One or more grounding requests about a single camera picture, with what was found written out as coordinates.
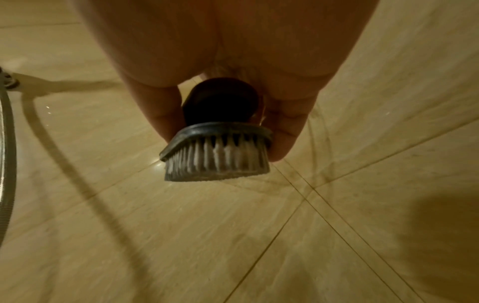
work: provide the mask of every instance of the brush handle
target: brush handle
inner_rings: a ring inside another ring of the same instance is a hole
[[[234,78],[213,78],[196,85],[183,104],[188,126],[206,122],[248,122],[259,106],[258,93]]]

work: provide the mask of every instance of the handheld brush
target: handheld brush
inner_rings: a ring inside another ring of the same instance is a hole
[[[249,84],[213,78],[196,85],[185,103],[187,127],[160,153],[165,181],[212,181],[266,174],[272,132],[248,123],[259,106]]]

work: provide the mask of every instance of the scalp massager brush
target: scalp massager brush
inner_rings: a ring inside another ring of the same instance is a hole
[[[272,132],[248,123],[258,109],[249,84],[213,78],[196,85],[183,104],[187,127],[160,153],[165,181],[212,181],[266,174]]]

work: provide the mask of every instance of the bristle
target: bristle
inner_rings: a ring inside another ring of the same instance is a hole
[[[166,163],[166,180],[204,181],[269,172],[265,140],[255,135],[222,134],[198,138]]]

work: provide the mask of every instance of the skin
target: skin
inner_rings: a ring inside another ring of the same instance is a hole
[[[293,147],[377,0],[70,0],[166,141],[185,127],[177,85],[236,77],[262,96],[268,152]]]

